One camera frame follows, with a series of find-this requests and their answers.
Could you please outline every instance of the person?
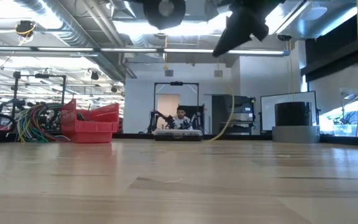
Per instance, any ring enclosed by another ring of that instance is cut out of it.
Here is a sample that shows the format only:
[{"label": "person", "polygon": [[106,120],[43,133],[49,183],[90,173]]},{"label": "person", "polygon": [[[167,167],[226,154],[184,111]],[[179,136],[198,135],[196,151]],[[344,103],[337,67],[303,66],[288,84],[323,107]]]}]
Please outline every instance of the person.
[{"label": "person", "polygon": [[177,115],[173,117],[173,120],[175,125],[174,129],[193,130],[193,124],[190,123],[190,118],[186,117],[186,111],[182,106],[178,106]]}]

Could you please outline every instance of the door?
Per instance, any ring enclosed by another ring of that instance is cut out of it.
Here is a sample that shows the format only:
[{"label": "door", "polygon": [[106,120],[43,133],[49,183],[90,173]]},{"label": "door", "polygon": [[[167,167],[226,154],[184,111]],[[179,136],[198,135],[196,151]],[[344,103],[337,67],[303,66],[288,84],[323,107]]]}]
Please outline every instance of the door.
[{"label": "door", "polygon": [[[178,105],[180,104],[180,95],[179,94],[158,94],[157,95],[157,110],[168,116],[175,116],[177,113]],[[158,119],[157,129],[165,128],[167,123],[162,119]]]}]

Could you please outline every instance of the red basket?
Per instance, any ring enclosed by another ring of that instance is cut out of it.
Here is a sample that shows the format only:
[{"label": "red basket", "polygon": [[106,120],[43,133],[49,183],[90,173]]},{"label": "red basket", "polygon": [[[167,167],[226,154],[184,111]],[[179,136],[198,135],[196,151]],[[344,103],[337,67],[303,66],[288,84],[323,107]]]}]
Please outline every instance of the red basket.
[{"label": "red basket", "polygon": [[[87,121],[77,120],[80,112]],[[73,99],[62,107],[62,133],[75,143],[111,142],[112,134],[117,133],[119,125],[118,103],[95,110],[76,109]]]}]

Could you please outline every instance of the cable bundle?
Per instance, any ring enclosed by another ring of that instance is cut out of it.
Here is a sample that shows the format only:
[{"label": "cable bundle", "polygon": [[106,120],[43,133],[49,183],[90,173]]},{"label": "cable bundle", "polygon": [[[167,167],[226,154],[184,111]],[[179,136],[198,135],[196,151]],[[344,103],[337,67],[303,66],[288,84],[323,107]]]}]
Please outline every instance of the cable bundle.
[{"label": "cable bundle", "polygon": [[[40,119],[46,115],[47,110],[60,110],[62,104],[47,103],[44,105],[33,106],[29,109],[21,111],[17,117],[17,141],[21,142],[53,142],[53,141],[71,141],[66,136],[52,136],[47,133]],[[82,114],[77,115],[78,119],[85,120]]]}]

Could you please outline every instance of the ceiling light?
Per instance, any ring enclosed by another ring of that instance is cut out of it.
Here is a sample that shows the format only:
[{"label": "ceiling light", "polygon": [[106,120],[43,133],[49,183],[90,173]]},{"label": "ceiling light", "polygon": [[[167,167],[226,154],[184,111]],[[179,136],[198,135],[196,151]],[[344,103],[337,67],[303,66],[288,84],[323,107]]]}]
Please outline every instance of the ceiling light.
[{"label": "ceiling light", "polygon": [[100,87],[99,84],[67,84],[66,86]]},{"label": "ceiling light", "polygon": [[286,55],[284,50],[230,50],[229,54],[244,54],[244,55]]},{"label": "ceiling light", "polygon": [[[212,53],[212,49],[164,49],[165,53]],[[289,52],[284,50],[230,50],[228,54],[240,55],[282,55],[286,56]]]},{"label": "ceiling light", "polygon": [[[0,96],[13,96],[13,93],[0,93]],[[43,93],[18,93],[17,96],[21,97],[51,97],[51,96],[62,96],[62,94],[43,94]],[[85,95],[77,94],[74,95],[76,99],[89,98],[89,97],[103,97],[103,98],[122,98],[121,95]]]},{"label": "ceiling light", "polygon": [[157,49],[145,48],[102,48],[102,52],[119,52],[119,53],[156,53]]},{"label": "ceiling light", "polygon": [[2,51],[31,51],[30,47],[12,47],[12,46],[0,46]]},{"label": "ceiling light", "polygon": [[39,47],[40,51],[50,52],[92,52],[93,49],[89,47]]},{"label": "ceiling light", "polygon": [[164,49],[165,53],[212,53],[212,49]]},{"label": "ceiling light", "polygon": [[[0,86],[12,86],[15,83],[0,83]],[[19,83],[18,86],[55,86],[58,84],[49,83]],[[80,87],[100,87],[99,84],[67,84],[66,86],[80,86]]]},{"label": "ceiling light", "polygon": [[280,28],[278,28],[276,33],[279,34],[283,32],[310,5],[310,1],[304,0],[302,3],[303,4],[300,6],[300,8],[296,10],[292,15],[290,15],[287,21],[285,21],[283,25]]}]

